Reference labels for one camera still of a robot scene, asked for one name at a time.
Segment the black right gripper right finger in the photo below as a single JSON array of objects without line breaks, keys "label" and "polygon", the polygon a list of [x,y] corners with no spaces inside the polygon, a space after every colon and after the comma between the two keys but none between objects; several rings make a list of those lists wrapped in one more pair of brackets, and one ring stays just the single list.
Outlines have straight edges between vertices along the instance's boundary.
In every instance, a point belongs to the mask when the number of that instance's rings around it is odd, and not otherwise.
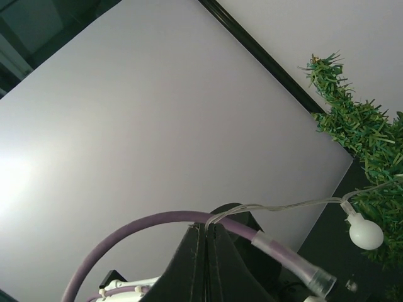
[{"label": "black right gripper right finger", "polygon": [[206,300],[268,302],[275,299],[249,272],[222,225],[207,230]]}]

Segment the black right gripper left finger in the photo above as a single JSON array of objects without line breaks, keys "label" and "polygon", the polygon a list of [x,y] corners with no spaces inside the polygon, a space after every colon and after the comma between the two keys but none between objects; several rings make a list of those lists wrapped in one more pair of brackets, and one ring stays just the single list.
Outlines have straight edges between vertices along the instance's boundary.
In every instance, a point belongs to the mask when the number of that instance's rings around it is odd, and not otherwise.
[{"label": "black right gripper left finger", "polygon": [[205,231],[188,227],[166,270],[141,299],[149,302],[194,302],[205,298]]}]

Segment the small green christmas tree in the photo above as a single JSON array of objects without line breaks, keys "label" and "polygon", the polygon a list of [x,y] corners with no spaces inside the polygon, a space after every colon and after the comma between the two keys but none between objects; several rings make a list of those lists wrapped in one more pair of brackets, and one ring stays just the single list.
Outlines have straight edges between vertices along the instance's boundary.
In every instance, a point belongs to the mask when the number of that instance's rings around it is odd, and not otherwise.
[{"label": "small green christmas tree", "polygon": [[390,120],[374,101],[357,102],[343,76],[336,53],[312,57],[305,72],[330,109],[316,113],[319,131],[327,133],[354,158],[336,195],[354,191],[355,211],[383,231],[383,244],[370,251],[350,240],[349,223],[335,204],[325,207],[300,248],[308,259],[329,269],[342,283],[352,279],[356,293],[340,286],[336,301],[402,300],[402,113]]}]

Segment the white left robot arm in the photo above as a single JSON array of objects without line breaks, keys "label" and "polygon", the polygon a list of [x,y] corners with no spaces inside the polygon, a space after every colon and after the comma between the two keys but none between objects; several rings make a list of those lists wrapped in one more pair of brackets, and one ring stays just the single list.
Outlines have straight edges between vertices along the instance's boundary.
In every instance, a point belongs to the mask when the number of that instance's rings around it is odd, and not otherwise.
[{"label": "white left robot arm", "polygon": [[156,281],[128,282],[110,271],[105,301],[318,301],[278,261],[222,225],[191,225]]}]

